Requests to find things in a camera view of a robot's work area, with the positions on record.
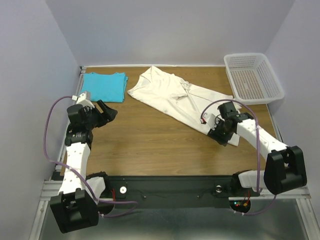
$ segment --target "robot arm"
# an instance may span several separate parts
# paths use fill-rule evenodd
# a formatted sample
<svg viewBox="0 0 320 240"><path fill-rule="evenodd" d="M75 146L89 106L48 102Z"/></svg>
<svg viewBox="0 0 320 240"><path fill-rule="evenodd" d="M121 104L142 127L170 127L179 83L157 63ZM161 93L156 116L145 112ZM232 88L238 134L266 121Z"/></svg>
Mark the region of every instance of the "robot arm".
<svg viewBox="0 0 320 240"><path fill-rule="evenodd" d="M113 121L118 112L99 100L97 104L102 110L100 112L90 101L89 92L79 97L73 96L72 99L76 104L67 109L70 124L64 140L66 164L85 179L93 141L92 129ZM96 197L106 187L103 177L92 178L88 183ZM99 221L98 207L93 196L78 176L67 168L58 195L50 199L50 208L62 233L95 226Z"/></svg>
<svg viewBox="0 0 320 240"><path fill-rule="evenodd" d="M239 113L232 102L218 107L222 119L211 115L207 123L210 137L226 146L233 134L245 138L257 148L257 131L254 118L248 113ZM266 159L265 170L260 176L262 187L277 195L307 184L307 175L302 150L290 147L267 133L259 126L260 154ZM245 171L238 175L243 188L256 187L257 171Z"/></svg>

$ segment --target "gray wall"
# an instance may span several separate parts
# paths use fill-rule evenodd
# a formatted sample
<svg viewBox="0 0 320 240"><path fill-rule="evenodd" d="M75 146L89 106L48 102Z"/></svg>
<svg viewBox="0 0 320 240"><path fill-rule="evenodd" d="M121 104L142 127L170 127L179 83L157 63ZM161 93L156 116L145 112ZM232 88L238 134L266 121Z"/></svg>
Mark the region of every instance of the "gray wall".
<svg viewBox="0 0 320 240"><path fill-rule="evenodd" d="M44 179L45 119L74 94L79 67L44 0L0 1L0 239L29 239ZM49 154L57 157L67 100L54 111Z"/></svg>
<svg viewBox="0 0 320 240"><path fill-rule="evenodd" d="M266 52L285 98L270 104L283 140L303 149L320 222L320 1L296 0Z"/></svg>
<svg viewBox="0 0 320 240"><path fill-rule="evenodd" d="M264 53L294 0L46 0L80 65L224 64Z"/></svg>

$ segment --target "cable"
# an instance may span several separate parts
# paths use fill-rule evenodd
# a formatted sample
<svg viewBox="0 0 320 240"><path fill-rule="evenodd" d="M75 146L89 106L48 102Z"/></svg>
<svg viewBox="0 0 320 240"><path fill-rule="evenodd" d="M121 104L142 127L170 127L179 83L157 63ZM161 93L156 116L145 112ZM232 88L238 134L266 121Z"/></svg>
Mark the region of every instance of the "cable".
<svg viewBox="0 0 320 240"><path fill-rule="evenodd" d="M134 207L132 207L131 209L129 209L128 211L125 211L123 213L119 213L119 214L115 214L115 215L106 215L106 216L103 216L103 217L107 217L107 218L115 218L115 217L120 217L120 216L124 216L130 212L132 212L137 206L138 206L138 202L137 201L108 201L108 200L102 200L102 199L98 199L96 196L95 196L95 193L94 191L92 190L92 188L90 187L90 185L87 183L86 179L81 176L80 173L78 173L75 169L73 169L72 167L70 167L69 165L63 163L63 162L60 162L60 161L54 161L52 159L50 159L48 153L47 153L47 131L48 131L48 125L49 125L49 120L50 120L50 117L51 117L51 113L55 107L55 105L61 101L62 99L71 99L72 96L63 96L63 97L60 97L59 99L57 99L53 105L50 107L50 110L49 110L49 113L48 113L48 117L46 119L46 122L45 122L45 127L44 127L44 135L43 135L43 152L44 152L44 156L45 158L50 162L50 163L53 163L53 164L57 164L57 165L60 165L60 166L63 166L65 167L66 169L69 169L71 172L73 172L80 180L81 182L84 183L84 185L87 187L87 189L89 190L89 192L91 193L92 195L92 198L95 200L95 201L99 201L101 203L105 203L105 204L112 204L112 205L125 205L125 204L134 204Z"/></svg>
<svg viewBox="0 0 320 240"><path fill-rule="evenodd" d="M256 131L256 158L257 158L257 175L256 175L256 191L257 193L261 193L262 189L260 189L260 135L259 135L259 122L258 122L258 117L254 113L254 111L245 105L244 103L234 100L234 99L220 99L217 101L213 101L210 103L208 106L205 107L205 109L202 111L200 115L200 119L202 120L203 123L206 123L206 120L204 119L204 114L208 108L210 108L213 104L219 103L219 102L234 102L237 104L242 105L244 108L246 108L253 116L254 121L255 121L255 131Z"/></svg>
<svg viewBox="0 0 320 240"><path fill-rule="evenodd" d="M244 212L237 212L235 211L234 213L239 213L241 215L245 215L245 216L256 216L258 214L262 214L264 213L265 211L269 210L276 202L276 198L277 198L277 195L274 195L273 199L272 199L272 202L269 204L269 206L267 206L266 208L260 210L260 211L256 211L256 212L247 212L247 213L244 213Z"/></svg>
<svg viewBox="0 0 320 240"><path fill-rule="evenodd" d="M250 197L251 197L251 196L250 196L250 191L249 191L249 190L248 190L248 194L249 194L249 195L248 195L248 200L246 201L246 204L248 204L248 203L249 203L249 201L250 201Z"/></svg>
<svg viewBox="0 0 320 240"><path fill-rule="evenodd" d="M113 188L111 190L111 192L112 192L112 199L113 199L113 201L115 201L116 200L116 191L115 191L115 189Z"/></svg>
<svg viewBox="0 0 320 240"><path fill-rule="evenodd" d="M244 199L242 200L242 202L244 202L247 198L247 193L244 194Z"/></svg>
<svg viewBox="0 0 320 240"><path fill-rule="evenodd" d="M217 116L214 118L214 124L217 124L217 119L222 120L219 116L221 116L221 114L217 115Z"/></svg>

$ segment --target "metal floor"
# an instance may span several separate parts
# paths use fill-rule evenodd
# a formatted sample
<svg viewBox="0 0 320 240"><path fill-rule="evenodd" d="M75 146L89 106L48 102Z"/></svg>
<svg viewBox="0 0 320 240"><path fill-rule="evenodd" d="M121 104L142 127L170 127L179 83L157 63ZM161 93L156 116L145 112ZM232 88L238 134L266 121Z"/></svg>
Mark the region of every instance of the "metal floor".
<svg viewBox="0 0 320 240"><path fill-rule="evenodd" d="M251 212L269 205L270 199L251 201ZM119 218L101 218L94 227L62 234L50 208L41 240L307 240L295 199L277 199L257 216L241 216L229 209L137 209Z"/></svg>

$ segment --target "wooden table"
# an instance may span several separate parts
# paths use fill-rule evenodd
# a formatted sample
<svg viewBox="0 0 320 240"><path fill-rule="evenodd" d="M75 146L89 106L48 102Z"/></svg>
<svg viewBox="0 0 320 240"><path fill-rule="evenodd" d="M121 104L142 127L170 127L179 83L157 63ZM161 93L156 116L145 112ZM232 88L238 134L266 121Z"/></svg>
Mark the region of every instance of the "wooden table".
<svg viewBox="0 0 320 240"><path fill-rule="evenodd" d="M86 72L128 76L133 88L148 67L99 67ZM232 95L224 67L160 67L192 84ZM243 138L238 147L222 146L208 136L129 96L107 103L118 110L115 120L93 130L87 174L110 176L230 175L257 169L256 150ZM260 125L275 135L266 105L254 105ZM262 158L261 169L265 166Z"/></svg>

